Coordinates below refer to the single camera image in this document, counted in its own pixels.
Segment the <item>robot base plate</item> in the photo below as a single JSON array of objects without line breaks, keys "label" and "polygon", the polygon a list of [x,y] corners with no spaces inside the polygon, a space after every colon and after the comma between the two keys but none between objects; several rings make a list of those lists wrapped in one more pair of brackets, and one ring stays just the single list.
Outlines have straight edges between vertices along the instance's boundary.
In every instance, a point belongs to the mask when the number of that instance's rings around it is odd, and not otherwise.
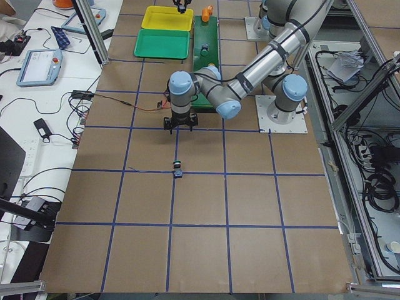
[{"label": "robot base plate", "polygon": [[275,96],[256,95],[256,109],[260,133],[307,134],[308,129],[301,103],[292,112],[276,107]]},{"label": "robot base plate", "polygon": [[244,22],[248,41],[267,41],[268,32],[263,28],[258,17],[245,17]]}]

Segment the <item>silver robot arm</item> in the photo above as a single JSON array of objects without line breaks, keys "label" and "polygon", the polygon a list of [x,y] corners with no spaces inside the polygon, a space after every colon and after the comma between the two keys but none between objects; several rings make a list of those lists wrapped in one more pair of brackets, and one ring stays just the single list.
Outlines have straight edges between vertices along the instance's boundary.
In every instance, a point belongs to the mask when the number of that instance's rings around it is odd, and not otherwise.
[{"label": "silver robot arm", "polygon": [[[187,5],[191,4],[191,0],[173,0],[173,4],[177,7],[177,11],[181,14],[186,12]],[[268,6],[267,1],[262,0],[259,7],[259,14],[253,25],[253,30],[257,33],[266,32],[270,29],[270,22],[268,20]]]},{"label": "silver robot arm", "polygon": [[197,94],[203,94],[222,118],[232,119],[241,110],[241,100],[261,83],[276,94],[268,108],[270,120],[288,124],[308,86],[301,76],[286,74],[286,61],[309,45],[331,6],[332,1],[264,1],[260,17],[270,24],[267,46],[227,84],[215,66],[172,73],[167,89],[171,117],[164,118],[164,129],[198,124],[197,116],[190,112],[191,98]]}]

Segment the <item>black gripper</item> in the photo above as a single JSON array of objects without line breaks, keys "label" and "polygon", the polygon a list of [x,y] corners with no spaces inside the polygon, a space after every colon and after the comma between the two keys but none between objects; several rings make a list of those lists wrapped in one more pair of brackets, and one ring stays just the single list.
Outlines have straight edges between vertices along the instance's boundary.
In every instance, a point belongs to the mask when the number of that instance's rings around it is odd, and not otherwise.
[{"label": "black gripper", "polygon": [[164,129],[167,129],[170,134],[173,133],[174,128],[180,125],[189,126],[189,130],[192,132],[193,127],[198,125],[197,114],[177,114],[173,112],[171,117],[164,117]]},{"label": "black gripper", "polygon": [[191,4],[191,0],[173,0],[175,6],[187,6]]}]

